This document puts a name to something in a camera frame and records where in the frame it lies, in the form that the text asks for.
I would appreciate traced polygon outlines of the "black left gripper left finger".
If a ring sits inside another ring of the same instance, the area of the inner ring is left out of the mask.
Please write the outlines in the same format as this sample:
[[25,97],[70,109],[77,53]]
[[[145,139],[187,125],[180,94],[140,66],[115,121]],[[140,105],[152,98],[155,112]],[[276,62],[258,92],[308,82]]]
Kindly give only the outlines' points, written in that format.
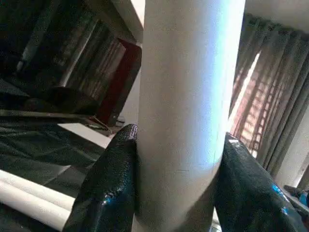
[[136,124],[124,126],[87,173],[65,232],[129,232],[135,210]]

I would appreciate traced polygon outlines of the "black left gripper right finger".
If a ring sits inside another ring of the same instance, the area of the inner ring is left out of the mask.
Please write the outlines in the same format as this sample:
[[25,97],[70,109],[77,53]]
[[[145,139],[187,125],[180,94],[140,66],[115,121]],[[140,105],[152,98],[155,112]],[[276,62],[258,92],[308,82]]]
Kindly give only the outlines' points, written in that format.
[[224,232],[306,232],[302,217],[243,142],[227,133],[215,197]]

